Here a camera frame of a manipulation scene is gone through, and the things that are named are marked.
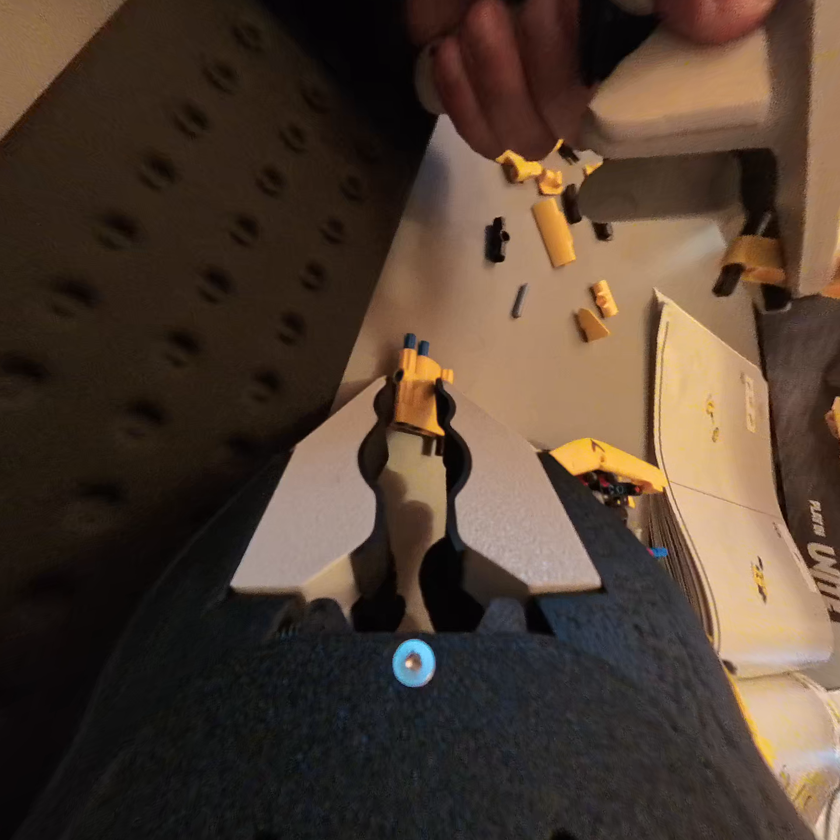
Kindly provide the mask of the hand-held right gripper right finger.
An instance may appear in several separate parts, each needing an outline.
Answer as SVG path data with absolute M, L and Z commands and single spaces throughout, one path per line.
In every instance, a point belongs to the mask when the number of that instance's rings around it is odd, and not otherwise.
M 420 592 L 435 632 L 471 632 L 500 599 L 598 592 L 595 567 L 541 455 L 451 384 L 435 384 L 444 431 L 444 536 Z

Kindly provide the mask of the yellow brick with blue pins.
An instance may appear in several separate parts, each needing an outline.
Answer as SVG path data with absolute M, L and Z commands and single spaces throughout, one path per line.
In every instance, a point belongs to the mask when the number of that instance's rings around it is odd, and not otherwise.
M 399 364 L 393 375 L 392 426 L 424 441 L 427 455 L 442 456 L 445 431 L 438 422 L 436 383 L 453 384 L 455 372 L 442 367 L 429 354 L 429 342 L 408 332 L 404 336 Z

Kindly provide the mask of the yellow toy brick car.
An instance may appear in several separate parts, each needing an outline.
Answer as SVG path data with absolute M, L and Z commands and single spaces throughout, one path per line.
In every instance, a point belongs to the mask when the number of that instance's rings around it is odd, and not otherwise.
M 583 437 L 548 451 L 557 463 L 610 510 L 637 539 L 630 522 L 636 500 L 662 495 L 669 486 L 665 473 L 648 462 L 593 437 Z

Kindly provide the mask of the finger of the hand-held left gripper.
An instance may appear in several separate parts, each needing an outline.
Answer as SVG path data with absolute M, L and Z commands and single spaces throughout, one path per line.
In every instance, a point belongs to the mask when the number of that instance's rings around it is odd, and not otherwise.
M 787 282 L 810 297 L 838 283 L 839 2 L 778 2 L 768 34 Z

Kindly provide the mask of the loose yellow brick panels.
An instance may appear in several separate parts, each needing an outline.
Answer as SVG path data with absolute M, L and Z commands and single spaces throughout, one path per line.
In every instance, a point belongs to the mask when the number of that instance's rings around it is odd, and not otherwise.
M 579 167 L 583 182 L 601 166 L 600 162 L 581 162 L 579 153 L 565 140 L 558 140 L 553 152 L 568 166 Z M 583 221 L 581 184 L 566 182 L 560 170 L 553 170 L 540 161 L 528 160 L 513 150 L 499 155 L 496 163 L 510 184 L 532 182 L 537 186 L 540 200 L 532 206 L 531 214 L 551 267 L 558 269 L 572 265 L 576 261 L 572 227 Z M 611 223 L 591 220 L 591 226 L 598 241 L 612 240 Z M 494 217 L 486 227 L 485 260 L 494 265 L 504 262 L 510 240 L 505 219 Z M 599 313 L 581 308 L 574 315 L 577 328 L 588 343 L 609 337 L 605 320 L 618 314 L 618 306 L 607 281 L 598 280 L 592 284 L 590 293 Z

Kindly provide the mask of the loose black bricks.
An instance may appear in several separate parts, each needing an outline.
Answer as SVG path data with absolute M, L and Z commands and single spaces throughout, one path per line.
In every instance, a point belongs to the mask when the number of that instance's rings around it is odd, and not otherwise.
M 565 140 L 553 147 L 562 162 L 572 165 L 581 162 L 576 149 Z M 580 205 L 581 189 L 574 182 L 564 182 L 560 170 L 546 167 L 540 161 L 530 161 L 507 150 L 496 158 L 506 180 L 512 185 L 532 182 L 537 186 L 540 200 L 531 209 L 552 268 L 561 268 L 576 261 L 572 227 L 583 221 Z M 590 220 L 597 241 L 613 240 L 613 224 Z M 486 226 L 485 259 L 492 264 L 505 261 L 511 236 L 504 217 L 494 217 Z

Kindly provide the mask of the white instruction booklet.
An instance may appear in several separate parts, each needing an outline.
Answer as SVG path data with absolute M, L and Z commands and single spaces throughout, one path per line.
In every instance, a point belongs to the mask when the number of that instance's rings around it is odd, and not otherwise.
M 838 554 L 811 503 L 781 509 L 761 369 L 658 290 L 649 534 L 698 614 L 766 762 L 817 838 L 838 838 Z

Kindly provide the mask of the person's left hand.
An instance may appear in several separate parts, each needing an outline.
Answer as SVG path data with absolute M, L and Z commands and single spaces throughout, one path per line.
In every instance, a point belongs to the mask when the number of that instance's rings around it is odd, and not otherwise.
M 663 27 L 698 45 L 739 39 L 774 2 L 409 1 L 406 25 L 430 67 L 432 98 L 469 147 L 540 161 L 582 142 L 601 82 Z

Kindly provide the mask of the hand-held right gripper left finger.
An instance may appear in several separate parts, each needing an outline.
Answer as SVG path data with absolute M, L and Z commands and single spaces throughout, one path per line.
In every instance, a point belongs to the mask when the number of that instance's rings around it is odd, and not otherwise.
M 394 396 L 391 378 L 374 380 L 294 447 L 231 579 L 236 594 L 331 599 L 358 629 L 399 627 L 380 486 Z

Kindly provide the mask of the toy car set box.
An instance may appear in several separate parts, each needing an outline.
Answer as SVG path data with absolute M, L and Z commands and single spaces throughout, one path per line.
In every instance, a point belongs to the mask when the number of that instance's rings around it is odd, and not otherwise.
M 838 623 L 839 447 L 826 417 L 839 395 L 839 302 L 803 297 L 756 320 L 784 518 Z

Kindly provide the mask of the grey desk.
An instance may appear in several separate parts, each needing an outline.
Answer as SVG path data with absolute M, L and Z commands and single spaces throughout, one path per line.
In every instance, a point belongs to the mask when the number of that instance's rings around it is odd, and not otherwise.
M 761 365 L 752 290 L 712 294 L 739 231 L 738 201 L 713 216 L 612 223 L 597 241 L 572 227 L 576 261 L 554 269 L 532 219 L 532 183 L 510 184 L 447 118 L 437 121 L 402 222 L 332 406 L 393 373 L 405 333 L 430 342 L 455 387 L 539 448 L 592 436 L 626 452 L 648 449 L 649 376 L 662 292 L 750 362 Z M 504 262 L 485 260 L 486 226 L 504 217 Z M 607 281 L 618 314 L 609 337 L 585 342 L 575 313 L 598 314 L 590 287 Z M 529 284 L 521 318 L 511 307 Z

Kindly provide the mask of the dark perforated panel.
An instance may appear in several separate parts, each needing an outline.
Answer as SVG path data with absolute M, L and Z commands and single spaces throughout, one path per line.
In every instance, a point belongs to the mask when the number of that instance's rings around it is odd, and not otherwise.
M 120 2 L 2 141 L 2 838 L 333 403 L 434 120 L 404 2 Z

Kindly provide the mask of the yellow connector brick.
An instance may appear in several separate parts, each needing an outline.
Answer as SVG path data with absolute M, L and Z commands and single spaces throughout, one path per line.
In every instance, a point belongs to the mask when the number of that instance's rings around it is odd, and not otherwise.
M 718 279 L 712 288 L 717 298 L 729 297 L 742 283 L 783 288 L 786 271 L 781 242 L 777 238 L 741 235 L 721 258 Z

